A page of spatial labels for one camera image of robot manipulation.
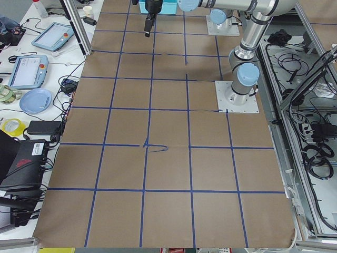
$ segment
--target yellow object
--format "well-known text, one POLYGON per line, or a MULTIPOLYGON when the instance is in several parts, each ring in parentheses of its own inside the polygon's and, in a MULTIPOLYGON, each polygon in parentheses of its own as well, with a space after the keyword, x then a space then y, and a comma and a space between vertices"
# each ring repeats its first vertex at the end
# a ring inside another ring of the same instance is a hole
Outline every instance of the yellow object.
POLYGON ((38 253, 74 253, 75 248, 44 248, 40 249, 38 253))
POLYGON ((6 120, 2 126, 2 131, 5 133, 17 137, 23 134, 23 130, 25 130, 26 125, 21 122, 19 119, 9 119, 6 120))

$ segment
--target blue plate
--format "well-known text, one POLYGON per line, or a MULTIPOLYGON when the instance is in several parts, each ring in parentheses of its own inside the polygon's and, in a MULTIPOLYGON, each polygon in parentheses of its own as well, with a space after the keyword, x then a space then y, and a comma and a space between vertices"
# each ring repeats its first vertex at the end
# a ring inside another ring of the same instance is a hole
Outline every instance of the blue plate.
POLYGON ((35 114, 43 112, 52 101, 52 94, 49 90, 38 88, 28 91, 20 99, 20 108, 26 113, 35 114))

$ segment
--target white cup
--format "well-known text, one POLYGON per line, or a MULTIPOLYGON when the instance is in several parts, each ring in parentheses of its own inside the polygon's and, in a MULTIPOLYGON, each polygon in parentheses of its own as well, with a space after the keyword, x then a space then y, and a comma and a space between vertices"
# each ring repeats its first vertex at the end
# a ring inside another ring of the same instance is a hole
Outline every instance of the white cup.
POLYGON ((94 18, 93 8, 90 5, 84 6, 83 11, 85 16, 94 18))

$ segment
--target red logo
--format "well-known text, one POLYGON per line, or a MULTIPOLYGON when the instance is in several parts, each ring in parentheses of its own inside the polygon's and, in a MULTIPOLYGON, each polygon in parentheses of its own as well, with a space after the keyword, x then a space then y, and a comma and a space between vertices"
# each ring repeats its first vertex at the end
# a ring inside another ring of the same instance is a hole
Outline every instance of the red logo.
POLYGON ((21 167, 21 166, 23 166, 23 165, 25 165, 25 164, 27 164, 27 163, 29 163, 29 162, 31 162, 31 160, 29 160, 29 159, 21 159, 21 160, 17 163, 16 167, 19 168, 19 167, 21 167))

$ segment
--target tablet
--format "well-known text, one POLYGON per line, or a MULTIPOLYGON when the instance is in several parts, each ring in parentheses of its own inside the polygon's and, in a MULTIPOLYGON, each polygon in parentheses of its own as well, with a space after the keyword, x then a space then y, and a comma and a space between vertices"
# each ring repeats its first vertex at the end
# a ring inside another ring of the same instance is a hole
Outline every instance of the tablet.
POLYGON ((39 88, 44 82, 47 68, 48 58, 45 55, 19 56, 8 86, 18 90, 39 88))
POLYGON ((73 35, 71 26, 54 22, 32 41, 32 45, 54 52, 64 46, 73 35))

